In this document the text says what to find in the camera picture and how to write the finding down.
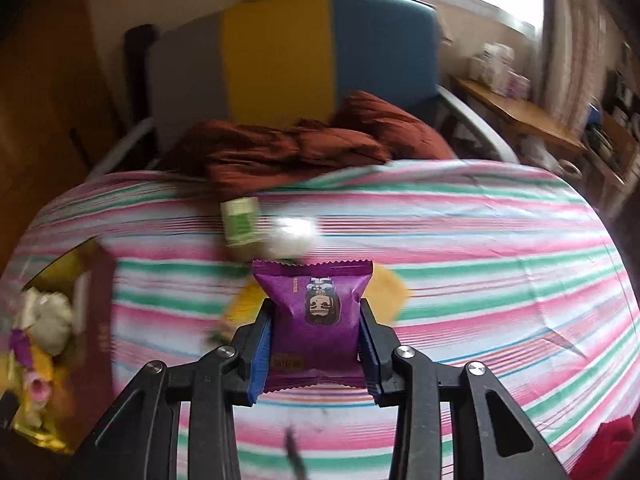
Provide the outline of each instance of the wooden table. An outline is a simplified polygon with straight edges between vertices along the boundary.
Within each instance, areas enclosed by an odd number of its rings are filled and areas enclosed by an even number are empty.
[[[491,92],[486,86],[475,81],[452,78],[451,91],[468,104],[471,97],[500,116],[510,124],[516,133],[529,134],[568,149],[576,155],[585,153],[585,146],[567,127],[550,117],[535,104],[524,100],[507,99]],[[450,138],[457,121],[447,120],[442,125],[443,135]]]

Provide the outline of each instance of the metal screw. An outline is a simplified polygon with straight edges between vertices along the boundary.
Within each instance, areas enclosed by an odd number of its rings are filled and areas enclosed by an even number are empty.
[[[162,371],[162,366],[163,366],[163,362],[162,361],[151,361],[148,362],[145,366],[146,366],[146,371],[147,372],[151,372],[152,374],[159,374]]]
[[[222,345],[219,346],[216,349],[216,353],[220,356],[220,357],[233,357],[234,355],[236,355],[236,349],[233,348],[230,345]]]
[[[415,350],[407,345],[402,345],[396,348],[396,354],[405,359],[411,358],[415,355]]]
[[[471,361],[466,367],[473,375],[484,375],[486,372],[486,366],[480,361]]]

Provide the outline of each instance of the pink and green striped fabric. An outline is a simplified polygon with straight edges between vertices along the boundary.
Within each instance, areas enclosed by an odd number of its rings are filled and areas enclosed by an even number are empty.
[[[244,285],[225,261],[210,185],[155,172],[110,174],[47,205],[0,285],[24,284],[91,236],[118,260],[116,389],[152,359],[195,360]],[[549,173],[487,161],[354,168],[260,195],[267,215],[315,216],[323,244],[306,260],[370,258],[411,292],[400,340],[451,365],[491,367],[570,469],[598,425],[640,397],[638,305],[620,255],[591,207]],[[321,385],[236,409],[242,477],[290,475],[292,427],[313,479],[385,479],[396,410],[363,390]],[[452,475],[443,415],[443,476]],[[188,410],[178,473],[186,476]]]

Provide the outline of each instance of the snack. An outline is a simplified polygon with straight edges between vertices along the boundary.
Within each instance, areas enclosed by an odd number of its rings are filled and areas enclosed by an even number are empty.
[[[276,304],[264,391],[318,383],[364,388],[357,359],[360,297],[373,264],[254,262],[253,271]]]
[[[369,301],[376,321],[390,326],[409,298],[409,291],[395,272],[374,262],[373,275],[363,296]],[[246,285],[232,298],[212,332],[215,345],[229,344],[239,326],[253,323],[266,297],[255,278],[248,276]]]

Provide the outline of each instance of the cartoon character print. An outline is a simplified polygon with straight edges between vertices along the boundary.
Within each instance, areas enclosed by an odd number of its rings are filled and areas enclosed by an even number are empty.
[[[306,286],[305,319],[309,324],[332,325],[340,319],[340,297],[331,278],[311,278]]]

